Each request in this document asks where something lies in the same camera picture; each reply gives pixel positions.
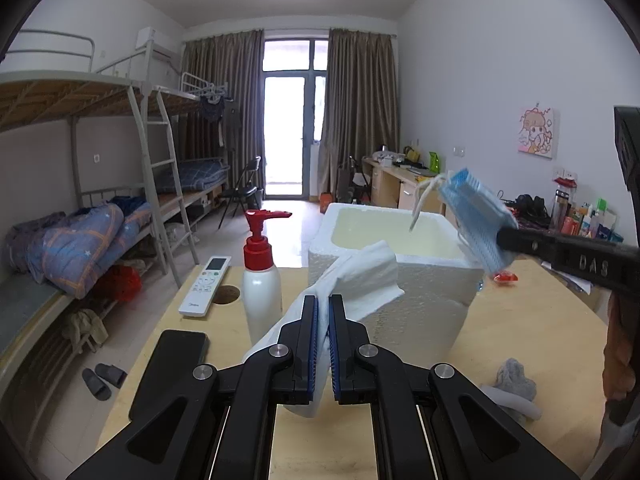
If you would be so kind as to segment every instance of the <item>bunk bed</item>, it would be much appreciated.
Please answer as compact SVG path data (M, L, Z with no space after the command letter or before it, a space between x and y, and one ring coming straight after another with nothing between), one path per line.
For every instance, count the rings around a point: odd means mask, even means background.
M8 54L39 52L63 56L79 56L87 58L88 71L72 70L25 70L0 73L0 135L30 124L66 120L68 122L72 174L76 202L79 208L94 206L98 202L117 195L140 195L151 206L151 221L144 226L136 242L151 235L156 248L156 257L149 260L143 274L155 262L159 262L162 272L167 274L170 267L178 287L181 279L175 268L174 251L188 240L195 264L198 264L191 227L200 220L190 221L186 207L202 199L212 197L222 191L224 180L207 189L182 192L178 176L177 157L174 148L171 117L198 110L203 96L215 95L219 92L210 82L183 74L180 88L172 89L153 84L150 81L150 67L153 59L164 60L174 72L171 57L165 49L157 46L152 31L142 48L136 49L129 56L121 57L92 72L95 45L91 38L40 29L23 29L24 34L51 34L75 38L87 42L91 53L70 50L20 48L10 50ZM143 57L144 77L129 78L131 61ZM128 63L126 76L119 76L117 66ZM133 116L140 139L142 151L143 182L125 184L107 189L82 190L78 168L77 125L82 118ZM168 143L169 159L152 162L148 148L148 136L158 134L156 130L163 127ZM172 169L175 193L156 193L154 170L170 167ZM170 244L164 223L181 214L185 225L184 236ZM68 340L61 336L60 324L63 312L69 313L82 307L84 300L72 304L73 297L63 293L49 283L37 284L30 276L16 274L0 284L0 294L4 294L2 311L0 312L0 399L8 391L12 379L18 374L27 354L34 356L26 374L38 377L38 385L42 392L38 401L34 419L26 435L24 452L30 454L36 428L44 414L45 408L65 371L73 358L82 352L86 345L90 346L89 335L84 336L79 345L72 347ZM107 316L117 301L105 300L96 309L101 318Z

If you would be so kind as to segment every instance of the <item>bedding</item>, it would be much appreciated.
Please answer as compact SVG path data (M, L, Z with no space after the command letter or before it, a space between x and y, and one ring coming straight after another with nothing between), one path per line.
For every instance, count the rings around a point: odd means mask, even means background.
M49 280L80 300L133 246L150 221L151 208L144 202L124 216L115 203L106 203L78 213L62 218L55 213L15 226L4 252L18 272L30 272L38 283Z
M178 162L180 186L183 191L203 191L226 180L229 166L221 158L185 160ZM171 169L156 176L158 193L175 193L174 174Z

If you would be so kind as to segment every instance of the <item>door frame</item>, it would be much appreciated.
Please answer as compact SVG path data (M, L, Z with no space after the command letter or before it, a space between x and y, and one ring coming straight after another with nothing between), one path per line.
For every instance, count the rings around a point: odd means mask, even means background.
M267 183L264 183L266 200L308 200L310 195L309 176L311 170L311 146L314 144L314 126L316 121L316 77L324 77L326 70L314 69L314 57L316 56L316 40L327 41L326 38L274 38L265 40L271 43L275 41L308 41L309 42L309 68L307 70L274 70L262 71L262 95L266 99L266 80L268 77L302 77L305 79L305 98L303 105L302 124L302 194L300 195L267 195Z

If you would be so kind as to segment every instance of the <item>white wall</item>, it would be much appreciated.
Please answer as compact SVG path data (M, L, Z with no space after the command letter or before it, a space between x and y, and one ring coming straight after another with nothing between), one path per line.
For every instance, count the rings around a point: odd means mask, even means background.
M27 28L64 30L92 37L96 43L95 66L131 53L138 31L149 26L178 40L184 32L180 25L143 0L43 0L25 24ZM18 40L14 45L64 46L46 41L35 36ZM100 58L102 50L105 56ZM84 71L86 62L53 55L15 54L8 55L0 64L0 71L33 68ZM154 140L150 146L152 157L166 158L164 133ZM83 190L142 181L140 144L132 118L80 120L78 153ZM100 155L100 163L94 163L94 154ZM76 208L65 121L0 134L0 203L3 204L0 241L15 223ZM6 269L0 266L0 280L5 276Z
M614 146L613 107L640 106L640 55L603 0L417 0L399 23L401 135L469 167L494 191L545 198L554 166L576 198L603 196L636 241ZM522 107L560 112L558 157L516 152ZM465 158L453 156L465 146Z
M370 18L368 16L270 16L247 20L219 20L188 28L184 33L184 41L197 40L208 36L241 32L256 28L265 29L265 37L269 40L281 38L327 38L330 28L347 28L378 34L398 35L398 24L391 20ZM398 38L392 39L396 72L398 63ZM318 196L318 153L319 143L311 146L309 165L309 195Z

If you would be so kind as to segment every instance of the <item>beige cloth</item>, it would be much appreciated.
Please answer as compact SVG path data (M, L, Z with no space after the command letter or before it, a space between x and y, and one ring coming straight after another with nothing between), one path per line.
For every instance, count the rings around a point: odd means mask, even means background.
M71 341L71 346L74 350L78 349L82 336L86 334L90 334L91 338L99 346L107 341L109 336L100 316L90 308L81 308L77 312L66 316L62 337Z
M335 192L338 168L386 144L399 149L398 90L391 36L332 29L318 161L318 191Z
M235 182L249 160L257 155L264 159L263 57L264 30L186 43L182 69L218 85L228 83L229 97L234 101L225 104L222 143L217 123L210 124L197 112L180 117L177 143L180 160L226 157L231 167L229 181ZM256 184L264 186L263 164L257 172Z

